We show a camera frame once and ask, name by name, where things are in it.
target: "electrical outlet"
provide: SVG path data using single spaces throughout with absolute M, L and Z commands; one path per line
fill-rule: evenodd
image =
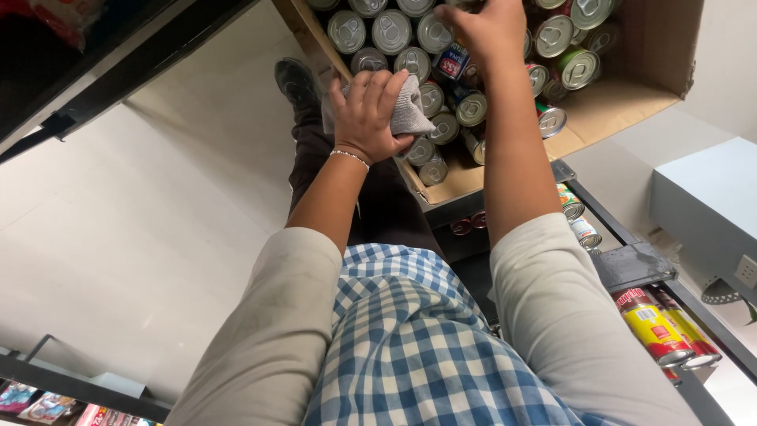
M 742 256 L 734 275 L 750 289 L 755 288 L 757 286 L 757 262 L 753 261 L 748 255 Z

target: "bracelet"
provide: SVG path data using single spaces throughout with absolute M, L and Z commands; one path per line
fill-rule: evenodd
M 339 151 L 338 149 L 335 149 L 334 151 L 332 151 L 332 153 L 331 153 L 331 154 L 329 154 L 329 156 L 331 156 L 331 155 L 334 155 L 334 154 L 344 154 L 344 155 L 349 155 L 350 157 L 352 157 L 352 158 L 355 158 L 356 160 L 358 160 L 358 161 L 360 161 L 361 163 L 363 163 L 363 165 L 364 165 L 364 166 L 366 166 L 366 171 L 369 171 L 369 170 L 371 170 L 371 167 L 370 167 L 370 166 L 368 166 L 368 163 L 366 163 L 366 162 L 364 162 L 363 160 L 361 160 L 361 159 L 360 159 L 360 157 L 358 157 L 357 155 L 354 155 L 354 154 L 350 154 L 349 152 Z

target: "blue checkered shirt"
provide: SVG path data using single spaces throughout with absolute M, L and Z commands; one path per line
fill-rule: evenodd
M 429 250 L 348 247 L 332 320 L 304 424 L 613 424 L 566 406 Z

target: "hand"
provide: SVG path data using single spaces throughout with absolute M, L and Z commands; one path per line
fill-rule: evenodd
M 329 95 L 336 123 L 334 149 L 356 155 L 371 165 L 397 154 L 413 135 L 391 135 L 389 120 L 410 73 L 361 71 L 352 79 L 347 98 L 341 94 L 341 76 L 334 75 Z
M 446 5 L 437 6 L 434 12 L 452 24 L 484 75 L 502 61 L 523 61 L 526 20 L 521 0 L 487 0 L 479 14 Z

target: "beige sleeve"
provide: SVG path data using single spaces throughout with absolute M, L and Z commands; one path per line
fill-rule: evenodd
M 491 273 L 505 341 L 569 407 L 620 424 L 700 424 L 628 330 L 563 214 L 503 237 Z
M 271 236 L 167 425 L 300 424 L 331 343 L 341 261 L 315 230 Z

